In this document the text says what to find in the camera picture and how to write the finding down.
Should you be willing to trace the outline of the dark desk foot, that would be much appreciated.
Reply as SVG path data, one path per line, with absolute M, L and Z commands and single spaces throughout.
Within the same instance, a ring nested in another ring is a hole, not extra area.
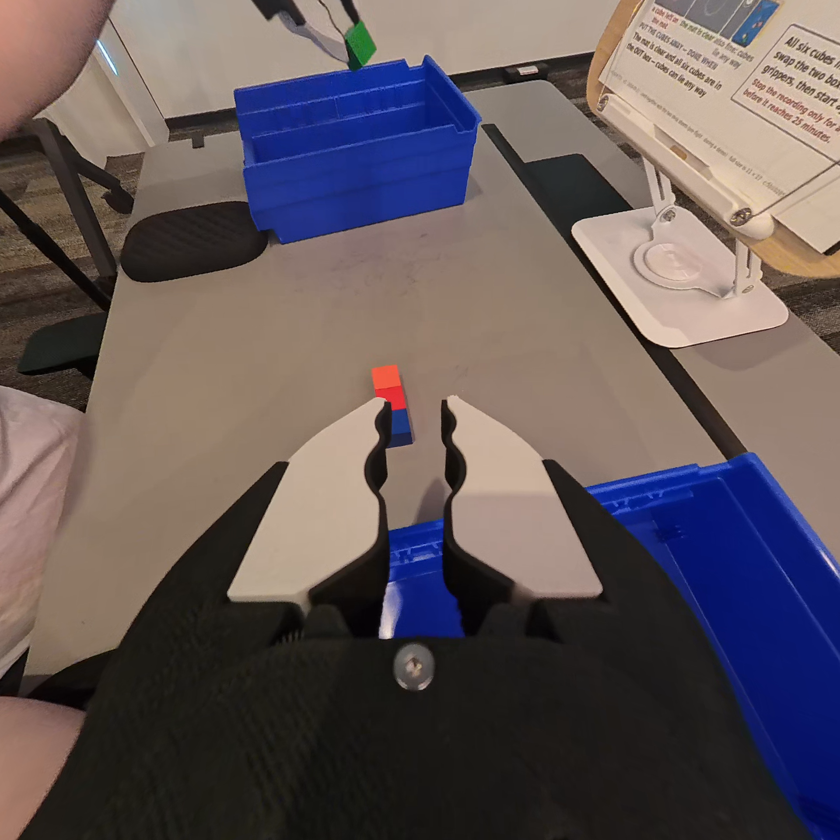
M 21 375 L 77 371 L 92 381 L 108 314 L 99 312 L 58 322 L 34 332 L 17 363 Z

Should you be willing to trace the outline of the person's left forearm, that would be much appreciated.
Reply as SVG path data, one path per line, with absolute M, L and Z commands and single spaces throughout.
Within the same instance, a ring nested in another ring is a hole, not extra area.
M 71 87 L 113 5 L 113 1 L 1 2 L 2 140 Z

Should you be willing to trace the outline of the grey desk leg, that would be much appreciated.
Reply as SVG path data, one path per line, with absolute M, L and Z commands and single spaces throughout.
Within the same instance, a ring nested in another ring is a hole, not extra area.
M 104 188 L 104 201 L 121 215 L 132 213 L 133 197 L 115 175 L 83 157 L 51 120 L 33 119 L 28 126 L 41 143 L 98 272 L 98 278 L 89 281 L 82 289 L 101 309 L 107 311 L 116 285 L 118 262 L 81 180 L 87 179 Z

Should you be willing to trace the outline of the person's leg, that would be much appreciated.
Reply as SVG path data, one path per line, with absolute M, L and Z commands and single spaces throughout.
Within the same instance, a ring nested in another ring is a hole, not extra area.
M 67 761 L 86 714 L 29 698 L 1 698 L 1 838 L 16 839 Z

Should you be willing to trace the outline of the printed instruction sheet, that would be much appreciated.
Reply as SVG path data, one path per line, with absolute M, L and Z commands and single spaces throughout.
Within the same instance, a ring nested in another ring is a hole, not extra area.
M 643 2 L 599 76 L 615 122 L 733 227 L 838 251 L 838 2 Z

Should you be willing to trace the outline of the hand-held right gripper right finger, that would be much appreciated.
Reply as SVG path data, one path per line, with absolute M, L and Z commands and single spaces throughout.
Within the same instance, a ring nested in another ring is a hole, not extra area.
M 444 581 L 461 613 L 600 596 L 603 584 L 538 451 L 458 395 L 442 401 L 441 431 Z

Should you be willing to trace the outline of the blue plastic bin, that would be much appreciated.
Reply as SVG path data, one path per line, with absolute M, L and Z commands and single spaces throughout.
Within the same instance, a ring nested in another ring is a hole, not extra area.
M 734 817 L 698 838 L 838 838 L 838 566 L 756 455 L 587 491 L 547 462 L 576 528 L 598 538 L 594 600 L 538 629 L 575 630 L 712 747 Z
M 234 90 L 248 207 L 282 244 L 461 205 L 481 117 L 431 56 Z

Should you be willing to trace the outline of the green wooden cube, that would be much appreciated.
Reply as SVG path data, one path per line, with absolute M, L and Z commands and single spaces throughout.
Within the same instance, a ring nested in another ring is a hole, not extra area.
M 376 46 L 364 21 L 359 20 L 347 29 L 343 40 L 348 53 L 348 68 L 360 70 L 366 67 L 375 55 Z

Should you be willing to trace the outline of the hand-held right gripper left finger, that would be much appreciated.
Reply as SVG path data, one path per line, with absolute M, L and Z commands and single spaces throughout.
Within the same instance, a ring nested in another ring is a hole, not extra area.
M 379 617 L 390 574 L 387 480 L 392 407 L 381 397 L 290 457 L 227 597 Z

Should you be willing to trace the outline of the instruction sheet on stand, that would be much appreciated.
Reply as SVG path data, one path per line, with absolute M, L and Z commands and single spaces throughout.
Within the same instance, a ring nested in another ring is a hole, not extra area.
M 839 255 L 823 255 L 789 228 L 765 213 L 744 218 L 748 207 L 737 203 L 736 194 L 726 187 L 699 158 L 683 144 L 657 129 L 638 110 L 631 108 L 601 81 L 601 75 L 621 51 L 621 42 L 636 23 L 643 2 L 618 2 L 606 25 L 590 64 L 586 100 L 590 109 L 614 128 L 626 142 L 654 167 L 654 173 L 668 178 L 706 214 L 723 226 L 771 267 L 812 279 L 837 278 Z

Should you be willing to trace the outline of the black oval pad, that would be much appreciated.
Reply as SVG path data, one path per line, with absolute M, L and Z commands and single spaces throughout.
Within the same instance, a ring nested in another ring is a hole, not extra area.
M 120 266 L 139 283 L 179 280 L 248 264 L 264 253 L 269 240 L 245 202 L 189 206 L 134 224 L 123 243 Z

